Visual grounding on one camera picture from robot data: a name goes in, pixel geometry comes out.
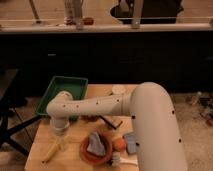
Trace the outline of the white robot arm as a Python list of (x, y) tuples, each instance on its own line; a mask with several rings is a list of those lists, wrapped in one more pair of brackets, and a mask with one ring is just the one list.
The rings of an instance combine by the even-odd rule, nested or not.
[(47, 105), (55, 133), (67, 130), (72, 115), (129, 116), (140, 171), (188, 171), (175, 109), (159, 84), (144, 82), (129, 94), (74, 100), (67, 91)]

